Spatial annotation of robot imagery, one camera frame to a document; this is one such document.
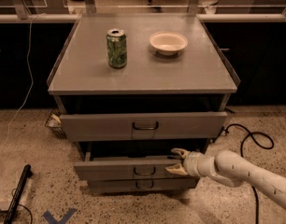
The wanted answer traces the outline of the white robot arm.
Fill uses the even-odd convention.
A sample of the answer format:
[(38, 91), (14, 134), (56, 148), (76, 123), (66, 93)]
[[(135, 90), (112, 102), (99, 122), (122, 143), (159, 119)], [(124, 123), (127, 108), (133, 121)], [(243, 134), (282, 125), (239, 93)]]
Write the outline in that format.
[(183, 148), (173, 148), (180, 162), (167, 166), (167, 172), (175, 175), (209, 177), (224, 186), (235, 188), (249, 183), (270, 200), (286, 210), (286, 178), (258, 167), (230, 150), (209, 156)]

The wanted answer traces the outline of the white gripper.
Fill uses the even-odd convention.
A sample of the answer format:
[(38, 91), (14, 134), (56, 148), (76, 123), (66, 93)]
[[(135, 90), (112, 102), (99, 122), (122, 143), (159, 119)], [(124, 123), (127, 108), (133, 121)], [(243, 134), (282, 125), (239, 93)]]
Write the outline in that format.
[(212, 156), (204, 155), (200, 152), (189, 152), (184, 148), (172, 148), (173, 154), (179, 155), (183, 161), (172, 166), (167, 166), (167, 172), (174, 175), (186, 175), (186, 172), (191, 176), (207, 176), (215, 177), (217, 175), (215, 167), (215, 159)]

